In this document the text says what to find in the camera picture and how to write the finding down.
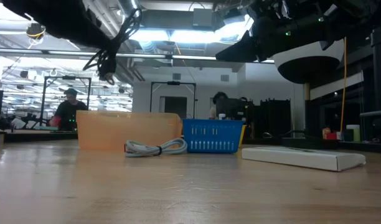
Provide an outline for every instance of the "cap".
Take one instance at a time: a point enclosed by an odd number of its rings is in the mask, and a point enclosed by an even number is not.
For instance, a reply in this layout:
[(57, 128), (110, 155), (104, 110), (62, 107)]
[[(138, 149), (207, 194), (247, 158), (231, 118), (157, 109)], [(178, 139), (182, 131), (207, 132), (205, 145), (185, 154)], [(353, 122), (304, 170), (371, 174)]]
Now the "cap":
[(67, 90), (64, 91), (65, 94), (77, 96), (77, 91), (73, 88), (68, 88)]

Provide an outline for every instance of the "translucent orange container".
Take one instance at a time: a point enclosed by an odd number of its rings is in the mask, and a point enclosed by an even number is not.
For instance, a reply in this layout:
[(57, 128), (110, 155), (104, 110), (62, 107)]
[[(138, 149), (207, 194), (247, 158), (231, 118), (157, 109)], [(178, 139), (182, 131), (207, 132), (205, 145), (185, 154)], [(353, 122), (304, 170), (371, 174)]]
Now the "translucent orange container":
[(172, 113), (77, 111), (81, 150), (123, 151), (127, 140), (158, 146), (180, 138), (182, 122)]

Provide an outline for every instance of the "black cable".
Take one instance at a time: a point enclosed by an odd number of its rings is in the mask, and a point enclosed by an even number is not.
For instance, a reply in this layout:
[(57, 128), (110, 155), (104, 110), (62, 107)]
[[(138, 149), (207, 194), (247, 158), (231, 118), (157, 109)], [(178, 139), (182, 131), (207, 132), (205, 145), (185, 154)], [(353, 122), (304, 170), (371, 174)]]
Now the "black cable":
[(189, 6), (189, 9), (188, 9), (188, 11), (190, 11), (191, 10), (191, 7), (193, 6), (193, 4), (195, 4), (195, 3), (199, 3), (202, 7), (203, 7), (203, 9), (205, 9), (205, 7), (204, 7), (204, 5), (202, 4), (202, 3), (200, 3), (199, 1), (193, 1), (192, 2), (192, 4), (190, 4), (190, 6)]
[[(138, 31), (141, 20), (142, 10), (133, 9), (129, 17), (121, 25), (117, 36), (111, 40), (110, 46), (98, 51), (84, 66), (83, 70), (96, 66), (99, 71), (99, 80), (114, 85), (113, 74), (116, 72), (116, 54), (121, 44)], [(91, 64), (96, 58), (98, 58), (96, 63)]]
[(159, 153), (157, 154), (157, 156), (160, 156), (160, 155), (161, 155), (161, 153), (163, 152), (163, 148), (162, 148), (161, 146), (156, 146), (156, 147), (158, 147), (158, 148), (159, 148)]

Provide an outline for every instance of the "desk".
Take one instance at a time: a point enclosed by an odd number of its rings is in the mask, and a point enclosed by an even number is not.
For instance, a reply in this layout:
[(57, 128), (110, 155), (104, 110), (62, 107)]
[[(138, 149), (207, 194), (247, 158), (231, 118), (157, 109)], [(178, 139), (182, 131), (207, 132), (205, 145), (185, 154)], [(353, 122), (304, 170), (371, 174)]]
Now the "desk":
[(0, 224), (381, 223), (381, 154), (335, 173), (239, 154), (125, 158), (76, 140), (5, 147)]

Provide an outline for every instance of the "dark hair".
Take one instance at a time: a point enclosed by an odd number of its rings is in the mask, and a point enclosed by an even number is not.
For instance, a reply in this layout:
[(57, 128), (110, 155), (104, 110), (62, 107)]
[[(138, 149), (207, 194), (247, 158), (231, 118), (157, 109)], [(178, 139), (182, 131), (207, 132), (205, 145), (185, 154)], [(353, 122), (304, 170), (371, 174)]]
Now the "dark hair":
[(64, 94), (77, 96), (77, 91), (73, 88), (68, 88), (67, 90), (64, 91)]
[(224, 99), (228, 99), (228, 96), (224, 93), (224, 92), (218, 92), (217, 94), (215, 94), (215, 96), (213, 97), (213, 104), (217, 104), (217, 99), (223, 97)]

